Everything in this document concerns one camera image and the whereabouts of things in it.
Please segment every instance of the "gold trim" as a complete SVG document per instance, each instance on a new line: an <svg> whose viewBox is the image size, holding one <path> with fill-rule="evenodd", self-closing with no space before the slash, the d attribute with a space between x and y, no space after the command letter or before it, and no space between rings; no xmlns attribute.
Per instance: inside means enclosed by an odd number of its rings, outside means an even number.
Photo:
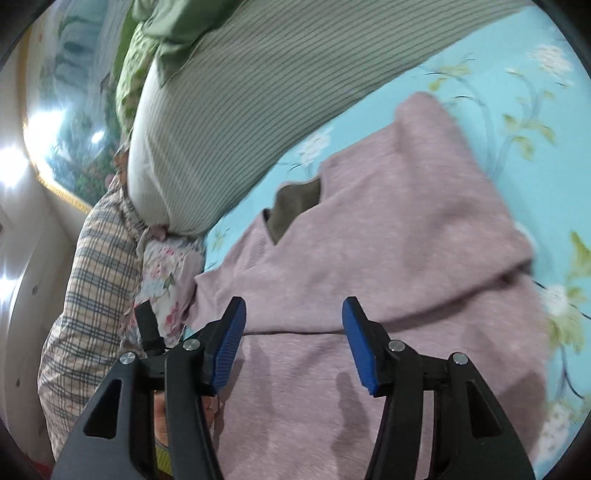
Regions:
<svg viewBox="0 0 591 480"><path fill-rule="evenodd" d="M90 210L92 210L91 205L86 203L84 200L79 198L78 196L74 195L72 192L66 190L64 187L59 185L53 178L50 180L45 179L41 176L39 172L39 168L35 161L31 158L31 153L27 148L27 142L25 142L24 131L28 124L28 112L27 112L27 58L29 53L29 46L31 43L31 35L33 34L33 25L31 25L25 34L22 36L22 40L20 42L20 54L18 59L18 82L17 82L17 98L20 108L21 120L22 120L22 143L25 146L25 150L27 152L27 157L35 170L35 176L37 181L43 185L47 190L52 192L52 194L58 196L66 203L74 206L75 208L79 209L81 212L88 215Z"/></svg>

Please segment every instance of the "light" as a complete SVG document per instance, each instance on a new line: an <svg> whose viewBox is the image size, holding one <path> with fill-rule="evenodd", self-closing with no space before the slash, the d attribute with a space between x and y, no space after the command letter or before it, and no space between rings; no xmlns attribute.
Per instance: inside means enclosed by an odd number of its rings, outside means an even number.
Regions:
<svg viewBox="0 0 591 480"><path fill-rule="evenodd" d="M103 137L105 136L105 131L104 130L99 130L98 132L95 132L94 135L92 135L92 138L90 139L91 142L93 143L98 143L101 140L103 140Z"/></svg>
<svg viewBox="0 0 591 480"><path fill-rule="evenodd" d="M38 167L45 163L46 155L57 144L64 113L62 110L35 113L24 129L27 150Z"/></svg>
<svg viewBox="0 0 591 480"><path fill-rule="evenodd" d="M0 150L0 181L7 187L14 187L27 170L29 161L18 149L11 147Z"/></svg>
<svg viewBox="0 0 591 480"><path fill-rule="evenodd" d="M0 304L12 298L18 280L9 280L6 277L0 278Z"/></svg>

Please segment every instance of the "metal screw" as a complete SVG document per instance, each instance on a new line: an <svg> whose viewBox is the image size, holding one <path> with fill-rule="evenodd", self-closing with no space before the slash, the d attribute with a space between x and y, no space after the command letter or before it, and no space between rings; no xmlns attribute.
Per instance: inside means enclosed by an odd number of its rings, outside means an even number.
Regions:
<svg viewBox="0 0 591 480"><path fill-rule="evenodd" d="M452 358L454 363L458 365L466 365L468 363L468 356L465 353L454 353Z"/></svg>
<svg viewBox="0 0 591 480"><path fill-rule="evenodd" d="M388 348L393 352L402 352L406 348L406 345L400 340L390 340Z"/></svg>
<svg viewBox="0 0 591 480"><path fill-rule="evenodd" d="M119 357L119 362L124 365L132 364L135 361L136 354L133 352L124 353Z"/></svg>
<svg viewBox="0 0 591 480"><path fill-rule="evenodd" d="M199 340L197 340L196 338L191 338L190 340L183 342L183 348L187 352L192 352L193 350L197 350L199 347L201 347L201 342Z"/></svg>

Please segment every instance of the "blue gripper pad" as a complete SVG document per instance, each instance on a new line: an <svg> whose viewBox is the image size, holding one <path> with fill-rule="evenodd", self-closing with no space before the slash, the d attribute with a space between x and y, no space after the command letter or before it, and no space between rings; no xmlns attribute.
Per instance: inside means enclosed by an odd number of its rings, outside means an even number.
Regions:
<svg viewBox="0 0 591 480"><path fill-rule="evenodd" d="M219 327L225 330L225 334L213 353L212 387L216 394L228 383L245 326L246 303L242 298L234 297L220 320Z"/></svg>
<svg viewBox="0 0 591 480"><path fill-rule="evenodd" d="M360 325L360 322L367 322L368 320L363 310L361 310L357 298L348 297L343 302L342 317L345 335L349 341L351 353L353 353L353 360L355 360L355 367L357 367L361 384L369 390L370 395L375 395L379 388L376 358Z"/></svg>

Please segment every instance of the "wall mural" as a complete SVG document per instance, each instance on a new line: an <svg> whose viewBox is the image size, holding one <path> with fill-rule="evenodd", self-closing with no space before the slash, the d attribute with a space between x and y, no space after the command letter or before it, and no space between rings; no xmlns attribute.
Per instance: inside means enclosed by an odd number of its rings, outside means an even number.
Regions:
<svg viewBox="0 0 591 480"><path fill-rule="evenodd" d="M131 0L58 0L26 51L24 136L43 185L88 211L121 142L115 87L136 23Z"/></svg>

